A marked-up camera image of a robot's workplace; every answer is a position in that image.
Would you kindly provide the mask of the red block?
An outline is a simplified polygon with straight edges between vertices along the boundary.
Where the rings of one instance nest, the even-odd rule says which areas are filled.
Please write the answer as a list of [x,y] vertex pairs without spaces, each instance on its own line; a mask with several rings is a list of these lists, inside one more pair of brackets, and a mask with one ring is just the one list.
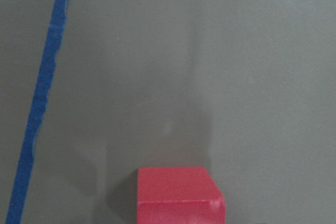
[[225,223],[225,198],[203,167],[141,167],[137,223]]

